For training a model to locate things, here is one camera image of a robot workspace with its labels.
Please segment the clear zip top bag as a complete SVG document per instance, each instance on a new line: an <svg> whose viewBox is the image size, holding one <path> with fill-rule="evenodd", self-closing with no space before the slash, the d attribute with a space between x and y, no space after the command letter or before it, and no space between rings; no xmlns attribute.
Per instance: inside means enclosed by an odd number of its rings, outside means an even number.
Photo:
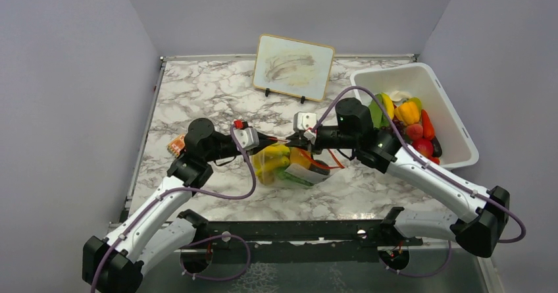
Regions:
<svg viewBox="0 0 558 293"><path fill-rule="evenodd" d="M273 144L273 145L285 145L285 141L281 141L280 143ZM318 173L314 173L314 172L310 171L309 169L304 169L300 165L292 165L292 164L290 164L285 169L278 169L277 171L285 171L285 172L290 173L294 176L302 178L303 180L309 181L309 182L313 183L314 186L315 186L317 184L320 184L320 183L326 181L333 174L335 174L338 171L345 168L345 166L336 157L335 153L333 153L329 149L327 149L326 151L323 151L320 154L314 154L314 153L311 153L307 150L305 150L305 151L307 152L307 156L308 156L311 163L315 163L315 160L321 160L321 161L324 161L325 163L327 163L327 165L329 166L329 169L331 170L330 175L329 176L324 176L324 175L321 175L321 174L318 174ZM301 185L298 185L298 184L290 184L289 182L283 182L283 181L279 180L276 177L276 175L275 175L275 181L269 186L270 187L275 187L275 188L310 188L310 187L301 186Z"/></svg>

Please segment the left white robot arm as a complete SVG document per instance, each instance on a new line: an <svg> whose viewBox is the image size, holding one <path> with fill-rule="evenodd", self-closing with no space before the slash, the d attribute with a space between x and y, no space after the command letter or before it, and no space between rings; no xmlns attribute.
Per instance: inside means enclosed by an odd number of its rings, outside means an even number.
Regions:
<svg viewBox="0 0 558 293"><path fill-rule="evenodd" d="M210 164L239 155L248 162L250 155L277 141L240 120L230 125L228 135L216 131L209 119L191 122L184 149L147 201L104 238L92 236L84 244L82 278L90 284L91 292L136 292L152 265L180 246L196 248L204 244L207 230L199 223L179 219L166 228L161 226L196 194L224 200L250 197L257 185L253 165L248 166L252 177L250 190L230 196L203 189L213 174Z"/></svg>

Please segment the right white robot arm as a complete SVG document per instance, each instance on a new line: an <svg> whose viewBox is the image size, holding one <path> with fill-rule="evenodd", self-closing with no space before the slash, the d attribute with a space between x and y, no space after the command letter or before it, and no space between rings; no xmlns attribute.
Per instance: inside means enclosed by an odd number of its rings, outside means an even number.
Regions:
<svg viewBox="0 0 558 293"><path fill-rule="evenodd" d="M400 178L447 207L446 212L393 209L380 226L381 239L395 245L404 238L449 240L478 257L491 257L509 221L510 193L501 186L487 189L453 174L373 126L368 107L349 97L335 105L337 123L319 126L314 113L293 117L288 145L317 153L350 149L369 168Z"/></svg>

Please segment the dark round mushroom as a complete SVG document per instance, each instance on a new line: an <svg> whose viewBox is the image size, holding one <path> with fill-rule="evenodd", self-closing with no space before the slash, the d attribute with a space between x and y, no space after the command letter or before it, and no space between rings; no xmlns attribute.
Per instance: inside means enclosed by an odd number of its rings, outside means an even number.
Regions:
<svg viewBox="0 0 558 293"><path fill-rule="evenodd" d="M315 163L311 163L309 170L324 176L329 176L331 172L327 163L321 160L315 160Z"/></svg>

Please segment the green lettuce head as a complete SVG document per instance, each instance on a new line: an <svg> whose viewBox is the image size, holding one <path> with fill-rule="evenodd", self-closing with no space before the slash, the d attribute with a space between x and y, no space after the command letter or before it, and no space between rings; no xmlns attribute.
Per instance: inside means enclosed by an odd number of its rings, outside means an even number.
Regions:
<svg viewBox="0 0 558 293"><path fill-rule="evenodd" d="M297 176L294 176L290 173L287 173L285 171L277 171L275 172L276 177L283 181L283 182L289 182L290 184L298 184L301 186L306 186L306 187L311 187L314 186L313 183L303 180L302 178L299 178Z"/></svg>

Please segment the orange mango fruit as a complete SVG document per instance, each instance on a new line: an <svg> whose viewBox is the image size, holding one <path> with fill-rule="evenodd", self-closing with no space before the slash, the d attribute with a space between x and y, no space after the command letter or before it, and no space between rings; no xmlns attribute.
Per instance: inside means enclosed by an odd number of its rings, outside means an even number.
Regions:
<svg viewBox="0 0 558 293"><path fill-rule="evenodd" d="M300 165L304 169L309 169L311 167L307 152L296 147L290 148L290 163L292 165Z"/></svg>

